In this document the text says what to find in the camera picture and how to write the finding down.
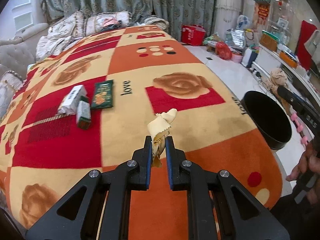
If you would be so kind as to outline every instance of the picture frame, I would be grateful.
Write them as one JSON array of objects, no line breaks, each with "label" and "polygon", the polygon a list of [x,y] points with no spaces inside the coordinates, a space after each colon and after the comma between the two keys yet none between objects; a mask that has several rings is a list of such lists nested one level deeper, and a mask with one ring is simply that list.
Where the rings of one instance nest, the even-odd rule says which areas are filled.
[{"label": "picture frame", "polygon": [[287,29],[288,28],[288,25],[289,25],[289,22],[285,19],[282,19],[279,17],[278,21],[277,21],[277,24],[282,27],[283,29]]}]

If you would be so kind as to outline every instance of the bedspread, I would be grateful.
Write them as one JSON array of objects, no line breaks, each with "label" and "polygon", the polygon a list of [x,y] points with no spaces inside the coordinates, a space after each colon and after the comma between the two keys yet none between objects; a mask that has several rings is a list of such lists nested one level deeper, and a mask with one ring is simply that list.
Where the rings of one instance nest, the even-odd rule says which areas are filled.
[{"label": "bedspread", "polygon": [[[114,80],[114,107],[92,110],[88,130],[55,116],[75,85]],[[142,148],[155,113],[176,108],[175,147],[203,169],[230,171],[266,207],[279,199],[276,160],[223,82],[157,26],[86,37],[37,63],[0,125],[0,187],[13,216],[30,228],[92,169],[109,171]],[[166,161],[150,189],[132,192],[130,239],[187,239],[186,192],[169,189]]]}]

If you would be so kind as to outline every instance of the red bag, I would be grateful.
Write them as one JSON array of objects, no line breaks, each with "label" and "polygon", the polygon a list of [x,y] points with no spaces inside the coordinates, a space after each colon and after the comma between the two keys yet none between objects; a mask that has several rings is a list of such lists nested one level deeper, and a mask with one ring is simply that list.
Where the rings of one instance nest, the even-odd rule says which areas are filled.
[{"label": "red bag", "polygon": [[200,25],[182,25],[181,41],[192,46],[200,46],[203,42],[205,30]]},{"label": "red bag", "polygon": [[228,45],[221,41],[216,44],[216,53],[224,60],[229,60],[232,57],[232,52]]}]

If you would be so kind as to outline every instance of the floor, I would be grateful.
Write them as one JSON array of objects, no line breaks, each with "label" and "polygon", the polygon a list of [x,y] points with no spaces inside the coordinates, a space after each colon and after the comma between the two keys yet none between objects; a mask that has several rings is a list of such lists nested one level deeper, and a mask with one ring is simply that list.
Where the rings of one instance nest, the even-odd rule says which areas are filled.
[{"label": "floor", "polygon": [[[240,100],[247,91],[256,90],[267,94],[276,101],[275,97],[259,85],[253,75],[241,64],[234,63],[230,60],[226,61],[220,59],[213,52],[207,52],[206,47],[185,47],[208,68],[210,68],[210,70],[214,72]],[[298,163],[301,154],[304,151],[304,147],[300,143],[301,137],[293,122],[290,121],[290,123],[292,127],[292,137],[290,141],[284,148],[274,152],[274,156],[278,161],[283,178],[291,173],[292,168]],[[294,186],[295,181],[290,183],[284,181],[282,195],[290,194],[292,187]]]}]

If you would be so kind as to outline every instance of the person's hand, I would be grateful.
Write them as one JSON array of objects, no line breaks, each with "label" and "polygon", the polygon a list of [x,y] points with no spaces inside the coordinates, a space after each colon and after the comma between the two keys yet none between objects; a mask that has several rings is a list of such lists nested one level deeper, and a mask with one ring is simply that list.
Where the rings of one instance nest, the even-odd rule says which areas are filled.
[{"label": "person's hand", "polygon": [[[305,173],[309,168],[320,175],[320,159],[316,157],[317,152],[313,149],[312,143],[308,143],[305,152],[301,155],[299,163],[292,169],[291,174],[286,177],[287,181],[297,180],[299,173]],[[315,186],[307,193],[310,204],[320,201],[320,179]]]}]

